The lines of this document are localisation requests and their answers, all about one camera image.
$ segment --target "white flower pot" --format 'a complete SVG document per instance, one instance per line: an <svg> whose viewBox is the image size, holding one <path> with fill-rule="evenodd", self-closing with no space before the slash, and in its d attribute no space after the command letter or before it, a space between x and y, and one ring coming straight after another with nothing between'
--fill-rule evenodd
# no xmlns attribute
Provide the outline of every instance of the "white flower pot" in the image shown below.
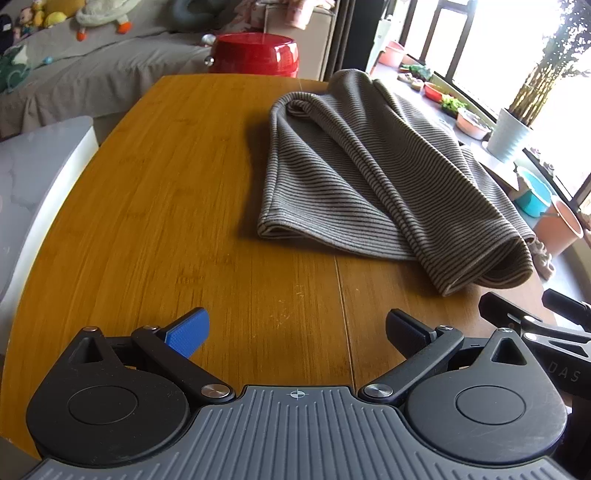
<svg viewBox="0 0 591 480"><path fill-rule="evenodd" d="M502 162L510 161L525 148L530 133L531 128L503 108L486 149Z"/></svg>

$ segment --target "gray ridged plate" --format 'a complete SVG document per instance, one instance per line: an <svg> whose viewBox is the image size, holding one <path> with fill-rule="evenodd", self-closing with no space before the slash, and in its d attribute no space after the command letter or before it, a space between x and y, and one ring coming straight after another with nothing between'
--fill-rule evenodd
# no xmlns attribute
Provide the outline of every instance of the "gray ridged plate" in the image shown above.
<svg viewBox="0 0 591 480"><path fill-rule="evenodd" d="M92 469L46 460L28 480L398 479L558 480L543 458L513 468L456 463L426 448L397 411L347 387L247 387L201 409L174 445L152 458Z"/></svg>

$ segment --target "plush duck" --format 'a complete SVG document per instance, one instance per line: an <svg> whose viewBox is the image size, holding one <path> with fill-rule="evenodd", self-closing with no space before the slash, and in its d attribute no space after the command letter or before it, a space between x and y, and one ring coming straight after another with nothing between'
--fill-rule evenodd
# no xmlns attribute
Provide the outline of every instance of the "plush duck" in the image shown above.
<svg viewBox="0 0 591 480"><path fill-rule="evenodd" d="M76 34L78 41L86 38L86 27L98 27L110 22L117 22L117 33L125 34L131 29L127 17L141 0L87 0L86 5L76 13L80 28Z"/></svg>

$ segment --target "curtain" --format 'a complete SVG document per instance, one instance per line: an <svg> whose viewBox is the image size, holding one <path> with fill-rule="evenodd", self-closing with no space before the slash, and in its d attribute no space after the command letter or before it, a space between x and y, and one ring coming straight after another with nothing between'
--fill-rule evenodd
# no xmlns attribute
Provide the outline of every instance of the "curtain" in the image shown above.
<svg viewBox="0 0 591 480"><path fill-rule="evenodd" d="M339 0L335 28L330 42L329 57L326 62L326 70L324 71L325 82L330 79L334 72L337 72L342 67L354 9L355 0Z"/></svg>

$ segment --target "red stool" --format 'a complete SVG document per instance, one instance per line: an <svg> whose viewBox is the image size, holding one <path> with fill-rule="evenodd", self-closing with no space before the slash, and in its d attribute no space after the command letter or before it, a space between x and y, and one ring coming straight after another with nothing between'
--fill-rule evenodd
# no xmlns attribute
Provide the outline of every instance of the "red stool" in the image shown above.
<svg viewBox="0 0 591 480"><path fill-rule="evenodd" d="M253 73L295 77L300 58L294 40L270 33L219 35L205 59L211 73Z"/></svg>

